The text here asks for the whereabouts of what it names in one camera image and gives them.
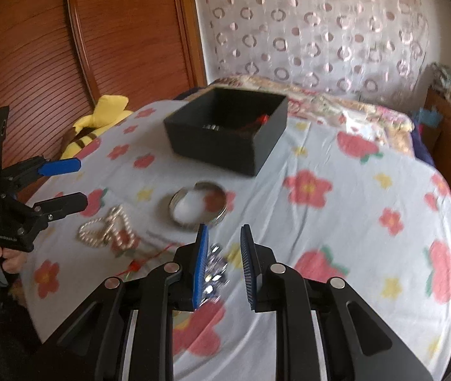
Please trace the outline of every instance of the white tablecloth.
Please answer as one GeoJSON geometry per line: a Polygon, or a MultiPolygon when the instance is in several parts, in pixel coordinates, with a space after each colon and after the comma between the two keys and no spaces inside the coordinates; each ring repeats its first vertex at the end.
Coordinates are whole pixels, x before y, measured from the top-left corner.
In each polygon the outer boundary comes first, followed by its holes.
{"type": "MultiPolygon", "coordinates": [[[[170,196],[199,180],[227,191],[229,213],[211,230],[229,259],[217,303],[174,318],[178,380],[271,380],[275,317],[250,311],[240,227],[308,278],[343,276],[441,379],[451,356],[451,194],[433,168],[335,128],[289,118],[256,178],[176,156],[163,118],[184,102],[141,109],[81,153],[79,173],[50,179],[32,202],[61,192],[89,195],[85,212],[54,222],[23,271],[29,311],[42,340],[108,276],[133,258],[145,276],[195,240],[168,218],[170,196]],[[84,246],[84,222],[123,204],[140,243],[134,251],[84,246]]],[[[213,210],[216,197],[202,204],[213,210]]]]}

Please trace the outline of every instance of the open black box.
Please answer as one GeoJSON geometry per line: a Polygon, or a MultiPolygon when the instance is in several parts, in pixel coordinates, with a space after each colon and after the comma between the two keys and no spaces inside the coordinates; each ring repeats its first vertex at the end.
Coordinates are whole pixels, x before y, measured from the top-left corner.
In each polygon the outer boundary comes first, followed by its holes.
{"type": "Polygon", "coordinates": [[[287,104],[280,94],[214,88],[165,118],[165,130],[175,153],[256,176],[285,130],[287,104]],[[257,131],[241,130],[262,115],[257,131]]]}

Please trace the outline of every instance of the stuffed toy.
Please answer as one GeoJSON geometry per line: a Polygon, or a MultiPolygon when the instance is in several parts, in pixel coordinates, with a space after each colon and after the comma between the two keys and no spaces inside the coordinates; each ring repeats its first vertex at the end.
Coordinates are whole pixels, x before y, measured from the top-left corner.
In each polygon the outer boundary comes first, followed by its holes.
{"type": "Polygon", "coordinates": [[[101,96],[93,114],[81,117],[63,136],[61,159],[74,157],[84,146],[131,115],[132,111],[125,110],[127,104],[125,96],[101,96]]]}

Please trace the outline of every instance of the metal screw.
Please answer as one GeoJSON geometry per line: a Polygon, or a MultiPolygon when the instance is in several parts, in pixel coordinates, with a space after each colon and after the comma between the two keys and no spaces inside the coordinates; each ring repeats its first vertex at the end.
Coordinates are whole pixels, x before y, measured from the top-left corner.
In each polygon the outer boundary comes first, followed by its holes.
{"type": "Polygon", "coordinates": [[[174,272],[178,272],[180,270],[180,266],[176,262],[169,262],[165,264],[163,269],[168,274],[173,274],[174,272]]]}
{"type": "Polygon", "coordinates": [[[331,278],[330,285],[338,290],[343,290],[345,288],[345,281],[342,278],[331,278]]]}
{"type": "Polygon", "coordinates": [[[282,264],[273,264],[270,266],[271,272],[275,274],[283,274],[285,272],[285,266],[282,264]]]}
{"type": "Polygon", "coordinates": [[[107,278],[104,285],[108,290],[113,290],[120,286],[120,280],[114,277],[107,278]]]}

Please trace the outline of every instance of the silver bangle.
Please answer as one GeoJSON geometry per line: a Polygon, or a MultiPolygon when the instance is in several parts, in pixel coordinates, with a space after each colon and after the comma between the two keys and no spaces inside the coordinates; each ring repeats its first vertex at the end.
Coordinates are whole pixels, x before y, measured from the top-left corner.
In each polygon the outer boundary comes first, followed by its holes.
{"type": "Polygon", "coordinates": [[[188,229],[190,231],[198,231],[199,225],[201,223],[206,224],[208,227],[213,227],[213,226],[219,224],[224,219],[226,214],[227,214],[227,196],[225,194],[225,191],[224,191],[224,189],[222,189],[222,187],[220,187],[219,185],[217,185],[216,183],[213,183],[213,182],[197,182],[193,188],[183,187],[174,194],[174,196],[171,198],[171,200],[169,202],[170,218],[178,226],[182,227],[183,229],[188,229]],[[190,222],[185,223],[185,222],[180,222],[179,220],[176,219],[176,217],[174,215],[176,206],[178,206],[178,203],[192,189],[195,189],[197,191],[204,191],[204,190],[217,191],[217,192],[219,192],[219,194],[221,194],[221,196],[223,197],[224,204],[223,204],[223,207],[219,210],[218,214],[214,218],[207,220],[207,221],[196,222],[196,223],[190,223],[190,222]]]}

